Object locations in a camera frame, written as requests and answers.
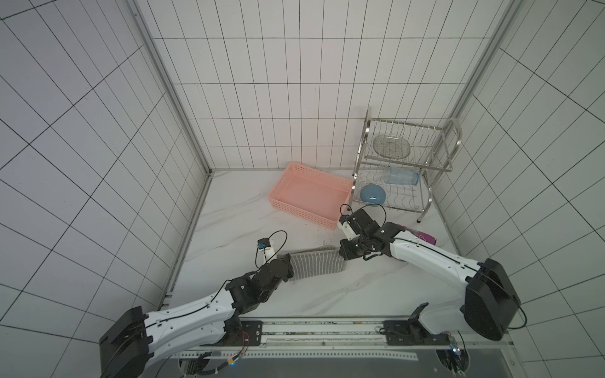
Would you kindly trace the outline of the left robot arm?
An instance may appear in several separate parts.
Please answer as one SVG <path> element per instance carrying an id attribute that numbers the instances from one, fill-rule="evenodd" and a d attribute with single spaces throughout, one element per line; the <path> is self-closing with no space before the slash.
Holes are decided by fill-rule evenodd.
<path id="1" fill-rule="evenodd" d="M 267 302 L 294 277 L 291 255 L 281 255 L 254 272 L 227 280 L 213 294 L 168 310 L 133 307 L 99 340 L 102 377 L 137 377 L 155 363 L 190 347 L 213 345 L 238 334 L 239 316 Z"/>

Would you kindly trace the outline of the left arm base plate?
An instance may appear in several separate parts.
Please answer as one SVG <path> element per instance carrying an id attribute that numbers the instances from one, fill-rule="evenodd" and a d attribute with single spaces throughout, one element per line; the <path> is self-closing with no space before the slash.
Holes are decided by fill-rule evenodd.
<path id="1" fill-rule="evenodd" d="M 225 335 L 220 345 L 230 346 L 259 346 L 262 338 L 262 321 L 241 321 L 239 318 L 225 323 Z"/>

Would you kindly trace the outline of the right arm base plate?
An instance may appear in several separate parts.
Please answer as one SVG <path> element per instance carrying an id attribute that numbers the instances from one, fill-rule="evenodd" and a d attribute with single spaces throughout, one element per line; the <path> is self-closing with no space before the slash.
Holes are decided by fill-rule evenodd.
<path id="1" fill-rule="evenodd" d="M 447 334 L 431 334 L 419 321 L 428 305 L 428 302 L 422 303 L 404 321 L 384 321 L 378 333 L 386 337 L 389 346 L 448 346 L 450 339 Z"/>

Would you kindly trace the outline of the grey striped dishcloth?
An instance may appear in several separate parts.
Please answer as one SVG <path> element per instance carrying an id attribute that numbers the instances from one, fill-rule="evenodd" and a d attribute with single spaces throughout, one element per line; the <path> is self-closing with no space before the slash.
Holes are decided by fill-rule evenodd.
<path id="1" fill-rule="evenodd" d="M 291 253 L 292 280 L 331 275 L 343 272 L 346 261 L 335 246 L 327 245 L 315 250 Z"/>

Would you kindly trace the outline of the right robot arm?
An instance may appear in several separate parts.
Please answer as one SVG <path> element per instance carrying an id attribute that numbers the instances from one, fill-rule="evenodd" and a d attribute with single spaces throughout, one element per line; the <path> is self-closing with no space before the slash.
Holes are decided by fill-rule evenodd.
<path id="1" fill-rule="evenodd" d="M 386 256 L 407 262 L 448 284 L 453 299 L 441 304 L 422 303 L 410 316 L 429 335 L 474 332 L 491 341 L 504 338 L 521 311 L 521 301 L 505 269 L 491 258 L 463 258 L 422 239 L 421 234 L 392 222 L 372 221 L 363 228 L 343 220 L 338 224 L 345 238 L 340 255 L 366 261 Z"/>

